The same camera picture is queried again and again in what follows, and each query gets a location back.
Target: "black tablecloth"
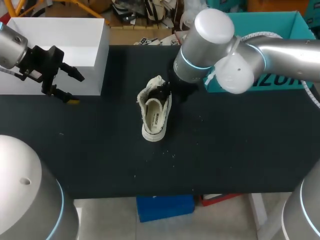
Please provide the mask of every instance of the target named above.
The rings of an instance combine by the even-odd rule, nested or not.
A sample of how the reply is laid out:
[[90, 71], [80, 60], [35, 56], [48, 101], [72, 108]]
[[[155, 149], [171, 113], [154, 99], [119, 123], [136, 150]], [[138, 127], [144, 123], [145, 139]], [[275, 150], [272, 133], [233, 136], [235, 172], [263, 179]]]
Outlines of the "black tablecloth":
[[294, 190], [320, 157], [320, 110], [304, 90], [200, 89], [172, 107], [165, 139], [142, 137], [137, 94], [168, 77], [178, 50], [111, 46], [102, 96], [79, 105], [1, 95], [0, 134], [29, 144], [75, 199]]

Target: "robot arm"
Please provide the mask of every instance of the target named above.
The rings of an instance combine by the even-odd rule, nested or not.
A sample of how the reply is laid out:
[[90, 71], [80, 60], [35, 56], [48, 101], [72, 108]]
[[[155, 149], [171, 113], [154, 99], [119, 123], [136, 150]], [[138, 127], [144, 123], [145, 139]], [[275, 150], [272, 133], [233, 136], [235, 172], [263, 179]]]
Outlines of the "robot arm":
[[28, 40], [0, 22], [0, 66], [6, 69], [18, 67], [21, 74], [0, 68], [0, 72], [14, 75], [24, 81], [30, 78], [42, 83], [41, 91], [47, 96], [55, 96], [64, 103], [75, 104], [78, 99], [53, 85], [59, 69], [70, 77], [82, 82], [85, 78], [72, 66], [63, 62], [64, 52], [56, 46], [43, 50], [39, 46], [28, 47]]
[[247, 91], [263, 73], [320, 82], [320, 41], [282, 39], [270, 32], [239, 38], [228, 15], [209, 8], [196, 16], [173, 69], [181, 80], [196, 83], [212, 67], [208, 78], [216, 76], [233, 94]]

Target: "white cable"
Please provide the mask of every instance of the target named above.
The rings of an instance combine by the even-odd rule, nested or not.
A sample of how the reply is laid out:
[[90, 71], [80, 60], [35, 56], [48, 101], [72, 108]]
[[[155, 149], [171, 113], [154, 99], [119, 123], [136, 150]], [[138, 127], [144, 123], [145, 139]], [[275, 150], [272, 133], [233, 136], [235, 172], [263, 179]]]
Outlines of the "white cable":
[[[282, 39], [282, 37], [274, 32], [270, 32], [270, 31], [259, 31], [259, 32], [255, 32], [255, 33], [251, 33], [248, 34], [244, 37], [242, 37], [242, 41], [246, 41], [248, 39], [257, 37], [257, 36], [267, 36], [267, 37], [273, 37], [273, 38], [279, 38]], [[308, 96], [310, 97], [310, 99], [312, 100], [312, 102], [320, 109], [320, 102], [315, 98], [315, 96], [313, 95], [313, 93], [311, 92], [310, 88], [308, 87], [306, 81], [302, 81], [302, 86], [304, 88], [304, 90], [306, 91], [306, 93], [308, 94]]]

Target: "sneaker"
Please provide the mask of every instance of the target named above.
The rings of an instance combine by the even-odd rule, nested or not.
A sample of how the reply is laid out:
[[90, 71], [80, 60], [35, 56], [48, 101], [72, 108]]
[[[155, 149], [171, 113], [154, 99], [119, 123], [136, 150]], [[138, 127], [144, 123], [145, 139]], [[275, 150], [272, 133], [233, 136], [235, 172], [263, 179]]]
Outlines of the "sneaker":
[[161, 76], [152, 78], [145, 89], [137, 96], [137, 102], [142, 114], [142, 136], [157, 142], [166, 134], [167, 121], [172, 104], [172, 94], [169, 82]]

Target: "tiled floor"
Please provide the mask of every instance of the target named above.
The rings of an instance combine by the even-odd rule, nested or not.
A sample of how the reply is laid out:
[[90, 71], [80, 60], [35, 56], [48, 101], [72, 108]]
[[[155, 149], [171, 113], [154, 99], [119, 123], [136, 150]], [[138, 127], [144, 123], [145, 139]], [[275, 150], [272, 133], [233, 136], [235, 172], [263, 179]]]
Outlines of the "tiled floor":
[[[287, 193], [265, 193], [267, 213]], [[256, 226], [247, 195], [211, 206], [196, 206], [193, 214], [140, 223], [136, 198], [76, 200], [82, 207], [79, 240], [256, 240]], [[274, 240], [282, 240], [277, 234]]]

